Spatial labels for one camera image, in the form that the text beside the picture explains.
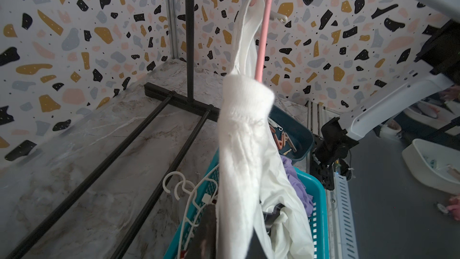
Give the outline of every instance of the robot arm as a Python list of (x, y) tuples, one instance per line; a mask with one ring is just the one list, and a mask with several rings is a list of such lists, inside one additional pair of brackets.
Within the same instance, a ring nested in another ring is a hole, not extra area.
[(350, 148), (358, 144), (374, 127), (401, 112), (417, 101), (460, 84), (460, 1), (419, 0), (437, 9), (450, 20), (428, 39), (417, 58), (392, 82), (381, 84), (382, 89), (364, 100), (350, 112), (327, 122), (322, 128), (322, 141), (313, 151), (318, 164), (318, 178), (333, 189), (333, 163), (346, 158)]

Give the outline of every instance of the white marble surface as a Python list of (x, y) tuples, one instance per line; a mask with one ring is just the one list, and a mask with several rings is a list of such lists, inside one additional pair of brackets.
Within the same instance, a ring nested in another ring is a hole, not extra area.
[[(220, 107), (223, 77), (197, 66), (194, 78), (195, 99)], [(146, 81), (186, 95), (186, 65), (170, 60), (158, 66), (144, 80), (1, 175), (0, 257), (158, 106), (160, 101), (144, 95)], [(283, 99), (275, 104), (306, 125), (306, 107)], [(165, 107), (25, 258), (109, 258), (198, 120), (197, 115)], [(208, 120), (178, 171), (198, 182), (217, 147), (216, 123)], [(162, 258), (182, 218), (185, 201), (163, 193), (124, 258)]]

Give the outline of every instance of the black clothes rack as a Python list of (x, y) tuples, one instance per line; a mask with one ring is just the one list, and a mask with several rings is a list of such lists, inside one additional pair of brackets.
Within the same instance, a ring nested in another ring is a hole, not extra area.
[(131, 134), (110, 153), (107, 158), (82, 182), (78, 187), (67, 196), (66, 199), (51, 212), (14, 250), (6, 257), (7, 259), (22, 258), (37, 241), (65, 214), (67, 210), (88, 190), (88, 188), (104, 173), (107, 168), (121, 155), (121, 153), (134, 141), (134, 139), (149, 125), (152, 120), (168, 105), (179, 107), (188, 112), (201, 116), (200, 121), (195, 126), (192, 134), (189, 136), (180, 152), (170, 165), (169, 169), (164, 174), (163, 178), (158, 183), (147, 203), (142, 208), (136, 220), (131, 225), (129, 231), (123, 237), (121, 243), (116, 248), (112, 255), (112, 259), (121, 259), (128, 250), (136, 234), (144, 224), (148, 215), (152, 211), (160, 195), (163, 193), (162, 182), (164, 177), (177, 169), (182, 159), (185, 157), (188, 149), (192, 145), (196, 136), (200, 132), (207, 119), (217, 122), (220, 109), (210, 104), (205, 104), (193, 99), (193, 54), (194, 54), (194, 5), (195, 0), (185, 0), (185, 24), (186, 24), (186, 40), (187, 40), (187, 97), (177, 94), (175, 91), (170, 91), (158, 85), (147, 83), (145, 95), (152, 97), (162, 102), (158, 105), (147, 118), (133, 131)]

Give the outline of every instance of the purple cloth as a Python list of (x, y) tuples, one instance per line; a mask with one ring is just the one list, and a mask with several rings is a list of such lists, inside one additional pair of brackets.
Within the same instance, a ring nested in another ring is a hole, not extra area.
[(307, 194), (305, 191), (305, 185), (303, 185), (303, 183), (299, 180), (299, 177), (297, 177), (297, 173), (292, 166), (292, 160), (283, 155), (281, 155), (281, 160), (283, 161), (287, 179), (291, 183), (292, 187), (294, 187), (295, 193), (300, 198), (300, 201), (302, 201), (305, 211), (307, 212), (307, 216), (310, 217), (313, 212), (313, 196)]

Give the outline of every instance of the perforated metal strip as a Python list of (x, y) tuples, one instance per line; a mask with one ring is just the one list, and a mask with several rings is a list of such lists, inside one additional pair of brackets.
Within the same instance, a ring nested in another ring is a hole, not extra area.
[(339, 215), (342, 258), (359, 259), (355, 225), (353, 222), (353, 213), (351, 211), (350, 193), (348, 191), (348, 182), (346, 177), (338, 175), (337, 173), (334, 176), (334, 181), (334, 193)]

